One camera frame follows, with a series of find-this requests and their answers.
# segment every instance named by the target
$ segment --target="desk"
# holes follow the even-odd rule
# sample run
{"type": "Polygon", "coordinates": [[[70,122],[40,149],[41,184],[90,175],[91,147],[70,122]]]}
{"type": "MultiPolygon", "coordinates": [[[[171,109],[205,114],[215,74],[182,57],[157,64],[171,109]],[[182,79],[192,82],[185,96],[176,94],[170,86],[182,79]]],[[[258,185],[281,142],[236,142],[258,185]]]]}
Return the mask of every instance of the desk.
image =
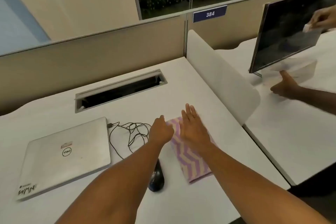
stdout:
{"type": "MultiPolygon", "coordinates": [[[[53,189],[27,201],[14,200],[27,143],[105,116],[108,122],[152,124],[161,114],[169,120],[180,116],[185,103],[195,105],[216,144],[284,189],[290,186],[229,113],[185,58],[141,69],[74,90],[35,100],[0,117],[0,219],[2,223],[53,223],[99,174],[53,189]],[[75,94],[161,69],[167,84],[83,112],[75,113],[75,94]]],[[[130,154],[128,135],[113,138],[123,156],[130,154]]],[[[160,154],[165,187],[160,193],[147,190],[136,223],[229,223],[239,217],[214,176],[187,184],[169,144],[160,154]]],[[[120,161],[111,148],[112,164],[120,161]]]]}
{"type": "MultiPolygon", "coordinates": [[[[335,42],[336,31],[325,33],[315,47],[294,56],[317,59],[314,77],[301,86],[336,91],[335,42]]],[[[297,185],[336,162],[336,116],[285,100],[249,74],[255,43],[256,38],[216,52],[259,91],[261,104],[245,126],[291,185],[297,185]]]]}

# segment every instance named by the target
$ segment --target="tangled cable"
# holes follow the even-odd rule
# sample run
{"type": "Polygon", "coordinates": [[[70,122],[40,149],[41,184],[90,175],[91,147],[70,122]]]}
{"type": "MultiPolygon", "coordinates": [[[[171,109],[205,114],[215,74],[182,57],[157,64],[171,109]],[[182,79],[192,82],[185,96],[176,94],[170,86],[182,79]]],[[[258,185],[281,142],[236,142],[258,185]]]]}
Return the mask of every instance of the tangled cable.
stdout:
{"type": "Polygon", "coordinates": [[[128,137],[128,145],[127,145],[127,146],[128,146],[128,149],[133,153],[133,151],[131,150],[130,146],[134,143],[135,138],[136,138],[137,136],[140,135],[140,136],[142,137],[143,144],[146,143],[146,142],[145,142],[145,138],[147,138],[147,141],[148,141],[149,129],[148,129],[147,125],[148,125],[149,127],[151,127],[151,125],[149,125],[149,124],[147,124],[147,123],[139,123],[139,122],[128,122],[128,123],[126,123],[126,124],[124,124],[124,125],[120,125],[120,122],[116,122],[116,123],[112,123],[112,124],[110,125],[110,128],[112,128],[112,130],[111,130],[111,132],[110,132],[110,135],[108,136],[108,140],[109,140],[109,142],[110,142],[110,145],[113,147],[113,149],[115,150],[115,152],[118,154],[118,156],[119,156],[120,158],[124,159],[122,156],[120,156],[120,154],[118,153],[118,151],[115,149],[115,147],[114,147],[114,146],[112,145],[112,143],[111,143],[111,134],[112,134],[112,132],[115,130],[115,128],[120,127],[120,128],[124,128],[124,129],[128,130],[128,132],[129,132],[129,137],[128,137]],[[141,127],[141,126],[145,126],[145,128],[147,129],[147,133],[146,133],[146,134],[143,134],[143,133],[141,133],[141,132],[139,131],[139,127],[141,127]],[[138,133],[137,133],[135,136],[133,136],[133,138],[131,139],[132,133],[133,133],[135,130],[137,130],[138,133]]]}

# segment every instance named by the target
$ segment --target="computer screen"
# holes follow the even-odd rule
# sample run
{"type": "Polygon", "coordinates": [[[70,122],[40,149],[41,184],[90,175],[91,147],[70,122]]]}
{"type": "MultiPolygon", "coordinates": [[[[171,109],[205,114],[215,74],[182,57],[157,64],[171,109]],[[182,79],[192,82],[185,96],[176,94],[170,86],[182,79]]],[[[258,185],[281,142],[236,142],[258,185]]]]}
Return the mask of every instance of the computer screen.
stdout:
{"type": "Polygon", "coordinates": [[[336,0],[282,0],[265,5],[250,66],[255,73],[316,45],[323,29],[303,32],[316,10],[336,0]]]}

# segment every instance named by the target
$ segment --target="zigzag pattern cloth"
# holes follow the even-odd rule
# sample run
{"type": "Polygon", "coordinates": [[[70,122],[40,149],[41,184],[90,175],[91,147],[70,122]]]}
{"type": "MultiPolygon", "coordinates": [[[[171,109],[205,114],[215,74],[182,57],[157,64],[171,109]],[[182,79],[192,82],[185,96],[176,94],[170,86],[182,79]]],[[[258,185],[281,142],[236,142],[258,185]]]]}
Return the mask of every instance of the zigzag pattern cloth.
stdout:
{"type": "Polygon", "coordinates": [[[175,155],[180,163],[183,175],[187,182],[193,183],[205,176],[212,175],[212,172],[206,162],[196,152],[191,150],[180,137],[180,124],[182,117],[171,119],[166,122],[168,125],[173,125],[174,135],[170,141],[175,155]]]}

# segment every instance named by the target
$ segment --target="desk number plate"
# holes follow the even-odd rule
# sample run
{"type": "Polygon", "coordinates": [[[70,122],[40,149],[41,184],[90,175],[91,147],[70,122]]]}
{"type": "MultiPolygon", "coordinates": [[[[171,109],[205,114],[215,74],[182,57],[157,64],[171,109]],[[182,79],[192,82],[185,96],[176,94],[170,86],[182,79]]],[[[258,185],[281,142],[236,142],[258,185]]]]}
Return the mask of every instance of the desk number plate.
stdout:
{"type": "Polygon", "coordinates": [[[204,21],[207,19],[212,19],[225,15],[227,5],[223,5],[216,8],[211,8],[208,10],[203,10],[199,12],[194,12],[192,14],[192,22],[204,21]]]}

